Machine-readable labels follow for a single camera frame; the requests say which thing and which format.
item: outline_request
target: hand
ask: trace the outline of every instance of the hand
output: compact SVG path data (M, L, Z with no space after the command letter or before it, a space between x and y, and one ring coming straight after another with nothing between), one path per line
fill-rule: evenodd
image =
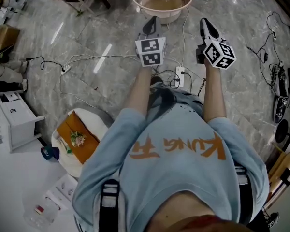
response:
M219 68L215 68L212 66L212 64L208 61L207 58L204 59L204 65L206 67L206 72L212 72L212 71L217 71L219 72Z
M211 65L211 63L208 61L207 58L204 59L204 65L205 65L205 67L206 67L207 69L210 68L210 67L213 67L213 66Z

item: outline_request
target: white drawer cabinet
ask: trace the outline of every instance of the white drawer cabinet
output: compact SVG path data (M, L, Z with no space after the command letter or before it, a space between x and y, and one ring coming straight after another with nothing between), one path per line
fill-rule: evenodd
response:
M41 134L34 135L35 123L44 119L30 110L19 93L6 92L0 96L11 94L16 100L2 102L0 97L0 135L10 152L39 138Z

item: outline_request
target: black strap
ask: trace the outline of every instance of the black strap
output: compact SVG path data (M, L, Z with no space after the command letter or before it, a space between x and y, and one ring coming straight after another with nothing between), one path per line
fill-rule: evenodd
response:
M99 232L118 232L119 182L110 179L104 182L101 190Z
M241 213L239 223L247 225L252 217L253 196L251 182L247 175L247 170L238 163L234 163L239 180Z

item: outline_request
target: white cable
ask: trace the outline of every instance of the white cable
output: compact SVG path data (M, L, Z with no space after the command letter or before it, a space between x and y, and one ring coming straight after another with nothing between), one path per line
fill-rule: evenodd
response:
M77 59L77 60L74 60L74 61L71 61L73 57L80 57L80 56L89 56L89 58L81 58L81 59ZM65 66L68 65L68 64L71 64L71 63L74 63L74 62L77 62L77 61L81 61L81 60L89 60L89 59L92 59L92 58L110 58L110 57L123 57L123 58L131 58L135 61L138 61L140 62L139 60L135 59L135 58L132 58L132 57L136 57L136 55L108 55L108 56L91 56L89 54L79 54L79 55L73 55L69 61L66 62ZM59 92L60 94L66 94L66 95L73 95L75 98L77 98L78 100L86 103L88 106L91 106L93 108L96 108L95 106L93 105L90 105L88 102L82 100L81 98L78 98L76 95L72 94L72 93L67 93L67 92L62 92L61 89L60 89L60 83L61 83L61 77L62 75L60 75L59 77Z
M176 62L176 63L178 63L179 65L181 65L177 60L175 60L175 59L173 59L173 58L165 58L165 59L167 59L167 60L170 60L170 61L173 61L173 62ZM194 73L191 69L189 69L187 66L184 66L183 65L183 67L185 67L187 70L189 70L191 73L193 73L194 75L196 75L196 76L198 76L196 73Z
M77 59L77 60L74 60L72 61L72 58L73 57L80 57L80 56L88 56L89 58L80 58L80 59ZM131 58L135 61L138 61L140 62L138 59L135 59L133 57L136 57L136 55L107 55L107 56L92 56L92 55L89 55L89 54L79 54L79 55L73 55L67 62L65 65L68 65L68 64L71 64L71 63L75 63L77 61L81 61L81 60L90 60L92 58L111 58L111 57L123 57L123 58Z
M188 10L188 13L187 13L186 19L185 19L184 24L183 24L183 27L182 27L182 32L183 32L183 37L184 37L184 47L183 47L183 59L182 59L182 64L181 64L181 66L183 66L183 64L184 64L184 58L185 58L185 45L186 45L186 38L185 38L185 33L184 33L184 26L185 26L185 23L186 23L186 21L187 21L188 15L189 15L189 9L188 9L188 7L187 7L187 10Z
M72 94L72 93L61 92L61 89L60 89L61 77L62 77L62 75L60 75L60 77L59 77L59 92L60 92L60 94L73 95L73 96L74 96L75 98L77 98L78 100L80 100L80 101L82 101L82 102L85 102L88 106L91 106L91 107L93 107L93 108L96 108L95 106L90 105L88 102L82 100L81 98L78 98L76 95L74 95L74 94Z

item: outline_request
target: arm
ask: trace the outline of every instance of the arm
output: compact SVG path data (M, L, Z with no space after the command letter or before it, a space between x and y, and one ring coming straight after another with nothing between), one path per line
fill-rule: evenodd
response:
M144 116L147 115L150 79L151 67L141 68L126 101L125 108L132 108Z
M252 219L262 209L269 194L269 179L264 162L247 142L237 126L227 118L214 118L208 122L226 143L232 159L247 169L254 195Z
M104 181L121 167L127 153L146 126L150 78L151 68L141 68L126 108L121 110L94 154L83 166L72 200L76 218L82 222L82 226L92 225L92 207L96 194L100 192Z
M213 118L227 117L226 107L223 100L220 70L211 66L205 58L206 86L203 117L208 123Z

